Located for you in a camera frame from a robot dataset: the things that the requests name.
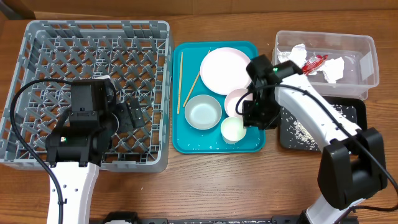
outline light pink plate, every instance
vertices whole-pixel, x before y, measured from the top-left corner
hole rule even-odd
[[[228,95],[246,88],[251,79],[246,71],[250,58],[242,51],[223,47],[210,52],[201,62],[200,77],[211,91]]]
[[[238,103],[239,99],[247,92],[248,92],[247,89],[237,89],[237,90],[232,91],[230,94],[228,94],[228,96],[226,96],[225,101],[224,101],[224,108],[225,108],[225,112],[226,112],[226,114],[228,114],[228,116],[242,118],[242,115],[238,115],[236,113],[236,104]],[[243,100],[241,101],[241,103],[238,106],[238,111],[240,113],[242,113],[242,105],[243,105],[243,101],[245,101],[245,100],[253,100],[253,94],[249,94],[248,96],[243,98]]]

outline gray bowl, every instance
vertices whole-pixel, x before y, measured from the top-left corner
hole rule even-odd
[[[199,130],[216,126],[222,114],[220,103],[208,95],[195,96],[185,106],[185,119],[192,127]]]

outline wooden table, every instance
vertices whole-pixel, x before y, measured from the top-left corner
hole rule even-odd
[[[271,56],[280,30],[370,35],[379,58],[380,85],[366,100],[369,127],[383,135],[387,167],[398,178],[398,11],[344,11],[219,16],[135,17],[170,23],[175,45],[183,42],[248,40]],[[7,21],[0,41],[0,107],[6,101],[22,35],[29,21]],[[91,218],[116,210],[141,218],[249,218],[294,215],[319,196],[320,154],[282,149],[277,131],[267,132],[254,154],[183,155],[170,138],[169,166],[158,174],[101,172]],[[49,177],[42,171],[0,166],[0,223],[45,223]],[[366,205],[393,206],[391,184]],[[398,223],[398,213],[360,211],[361,223]]]

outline red wrapper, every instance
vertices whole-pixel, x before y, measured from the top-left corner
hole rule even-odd
[[[324,55],[324,56],[317,55],[317,56],[310,58],[310,60],[308,60],[302,68],[304,74],[308,75],[312,71],[321,67],[323,65],[323,63],[325,63],[326,59],[328,59],[328,55]]]

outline metal grid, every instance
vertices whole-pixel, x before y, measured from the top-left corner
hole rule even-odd
[[[113,146],[104,154],[103,163],[132,161],[146,164],[157,161],[164,146],[160,140],[165,100],[167,116],[169,110],[169,90],[164,90],[170,88],[169,72],[166,74],[165,71],[171,70],[171,65],[169,68],[165,66],[167,57],[171,57],[169,31],[161,32],[157,22],[149,21],[36,22],[44,30],[38,30],[35,35],[25,33],[28,41],[25,47],[22,46],[23,53],[19,57],[19,62],[24,63],[16,68],[13,80],[16,86],[10,89],[6,109],[11,102],[10,97],[22,83],[40,78],[73,81],[110,75],[118,91],[118,101],[139,99],[146,125],[128,133],[115,134]],[[70,107],[70,86],[39,83],[26,90],[21,98],[17,122],[21,124],[22,136],[45,160],[45,138],[62,112]],[[5,129],[2,130],[0,144],[6,150],[0,152],[0,158],[6,162],[33,159],[16,141],[8,118],[2,118],[2,124]]]

